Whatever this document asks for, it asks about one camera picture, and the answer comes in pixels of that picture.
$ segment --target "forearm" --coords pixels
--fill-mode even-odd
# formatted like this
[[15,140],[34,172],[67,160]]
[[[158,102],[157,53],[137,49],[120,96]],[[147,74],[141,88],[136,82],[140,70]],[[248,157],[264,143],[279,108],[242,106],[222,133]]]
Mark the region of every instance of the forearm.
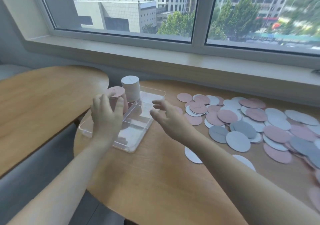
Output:
[[68,224],[76,210],[100,159],[108,150],[108,142],[92,139],[68,166],[8,224]]
[[199,132],[183,144],[202,160],[249,225],[320,224],[316,212]]

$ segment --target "glass pane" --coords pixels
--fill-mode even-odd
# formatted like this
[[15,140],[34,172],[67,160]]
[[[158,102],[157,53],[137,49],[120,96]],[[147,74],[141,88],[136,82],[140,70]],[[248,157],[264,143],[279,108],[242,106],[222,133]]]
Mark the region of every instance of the glass pane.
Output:
[[44,0],[56,29],[190,42],[197,0]]
[[207,44],[320,54],[320,0],[215,0]]

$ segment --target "wooden table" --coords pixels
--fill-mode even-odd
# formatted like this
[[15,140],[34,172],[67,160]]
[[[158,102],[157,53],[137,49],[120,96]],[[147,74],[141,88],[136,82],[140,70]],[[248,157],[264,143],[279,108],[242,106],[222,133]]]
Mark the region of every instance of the wooden table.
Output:
[[109,86],[99,69],[55,66],[0,81],[0,177],[83,114]]
[[[251,97],[178,81],[145,81],[141,85],[166,91],[165,98],[182,109],[184,103],[177,99],[181,92],[217,95],[225,99]],[[319,117],[317,108],[260,99],[266,102],[267,107],[295,109]],[[211,139],[203,122],[195,128]],[[74,155],[78,155],[89,141],[78,129]],[[307,190],[315,180],[312,170],[299,158],[294,157],[293,162],[286,165],[270,159],[262,144],[252,144],[247,153],[238,153],[227,144],[218,145],[230,154],[248,158],[259,174],[313,208]],[[184,146],[170,139],[155,121],[134,154],[115,148],[106,154],[88,190],[107,207],[139,225],[246,224],[205,166],[190,162],[185,157]]]

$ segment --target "left hand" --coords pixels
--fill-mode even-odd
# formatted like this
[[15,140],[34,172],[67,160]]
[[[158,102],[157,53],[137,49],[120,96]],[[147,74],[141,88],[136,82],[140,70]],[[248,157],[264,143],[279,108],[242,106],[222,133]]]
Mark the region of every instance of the left hand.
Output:
[[93,120],[93,134],[94,139],[109,142],[110,145],[118,137],[120,129],[122,127],[123,120],[123,98],[118,98],[114,112],[111,109],[109,97],[114,93],[97,95],[93,99],[91,105],[91,116]]

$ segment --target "window frame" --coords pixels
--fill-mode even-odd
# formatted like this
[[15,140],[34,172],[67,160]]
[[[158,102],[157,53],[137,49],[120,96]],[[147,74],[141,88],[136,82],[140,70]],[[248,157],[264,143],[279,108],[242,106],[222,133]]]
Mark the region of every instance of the window frame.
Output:
[[105,33],[89,28],[87,31],[55,29],[46,1],[37,0],[37,3],[41,9],[50,34],[54,36],[132,45],[144,48],[170,49],[178,52],[219,57],[234,57],[237,59],[269,62],[281,65],[320,68],[320,57],[318,54],[299,51],[298,48],[288,48],[286,51],[282,51],[272,48],[271,45],[264,44],[264,49],[262,49],[249,43],[242,43],[241,46],[239,46],[234,44],[233,41],[215,41],[214,44],[207,44],[208,30],[203,29],[208,29],[208,26],[210,25],[215,0],[197,0],[191,41],[186,41],[186,38],[178,36],[164,37],[162,35],[153,35],[153,38],[150,38],[148,37],[148,34],[144,33],[121,31],[107,31]]

